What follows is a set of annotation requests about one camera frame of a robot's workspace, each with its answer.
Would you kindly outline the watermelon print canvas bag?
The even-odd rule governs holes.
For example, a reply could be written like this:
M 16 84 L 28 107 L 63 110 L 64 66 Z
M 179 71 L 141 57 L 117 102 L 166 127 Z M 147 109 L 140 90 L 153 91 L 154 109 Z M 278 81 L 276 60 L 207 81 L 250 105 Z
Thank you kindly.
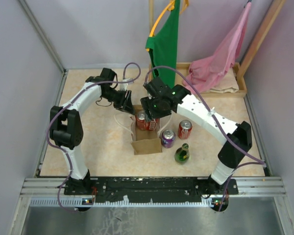
M 120 113 L 114 115 L 114 120 L 118 126 L 130 133 L 134 155 L 162 153 L 161 134 L 170 123 L 172 115 L 169 116 L 169 119 L 163 125 L 161 121 L 156 122 L 154 130 L 141 130 L 137 125 L 138 121 L 135 115 L 126 116 L 131 121 L 130 126 L 126 127 L 118 120 L 118 115 Z

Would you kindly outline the red cola can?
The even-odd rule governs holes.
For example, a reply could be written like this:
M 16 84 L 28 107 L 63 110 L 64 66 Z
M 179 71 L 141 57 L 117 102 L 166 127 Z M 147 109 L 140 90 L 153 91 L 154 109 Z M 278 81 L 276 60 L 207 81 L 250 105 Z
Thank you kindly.
M 146 120 L 145 120 L 145 113 L 143 110 L 140 110 L 137 114 L 136 114 L 136 125 L 137 127 L 142 130 L 145 131 L 146 128 Z
M 157 118 L 157 119 L 153 119 L 153 120 L 150 120 L 150 121 L 147 121 L 145 123 L 145 127 L 146 127 L 146 130 L 148 131 L 153 131 L 156 129 L 157 127 L 157 124 L 159 123 L 160 119 Z
M 193 125 L 189 120 L 180 121 L 178 128 L 178 137 L 182 140 L 188 139 L 192 128 Z

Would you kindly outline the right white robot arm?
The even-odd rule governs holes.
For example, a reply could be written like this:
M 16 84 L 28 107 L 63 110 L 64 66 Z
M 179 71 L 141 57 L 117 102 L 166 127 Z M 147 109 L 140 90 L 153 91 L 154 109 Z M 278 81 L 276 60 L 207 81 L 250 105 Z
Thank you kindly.
M 251 126 L 246 121 L 236 123 L 207 110 L 202 101 L 181 85 L 173 88 L 159 78 L 144 84 L 148 96 L 141 98 L 147 120 L 169 116 L 172 112 L 184 116 L 213 135 L 221 144 L 218 162 L 209 176 L 209 188 L 219 194 L 226 189 L 226 180 L 252 147 Z

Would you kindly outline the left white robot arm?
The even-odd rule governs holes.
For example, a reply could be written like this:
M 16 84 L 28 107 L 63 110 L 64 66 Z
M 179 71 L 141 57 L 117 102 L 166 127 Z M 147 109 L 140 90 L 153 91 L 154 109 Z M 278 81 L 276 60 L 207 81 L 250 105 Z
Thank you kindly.
M 53 106 L 50 110 L 50 123 L 47 128 L 46 140 L 49 146 L 62 151 L 69 169 L 66 181 L 76 181 L 75 189 L 81 194 L 91 191 L 92 182 L 89 170 L 84 162 L 81 151 L 83 127 L 81 117 L 96 101 L 103 98 L 113 104 L 116 110 L 133 115 L 135 113 L 131 101 L 131 91 L 123 88 L 116 90 L 113 84 L 127 85 L 138 79 L 123 78 L 118 81 L 117 74 L 103 68 L 99 76 L 86 79 L 81 90 L 62 106 Z

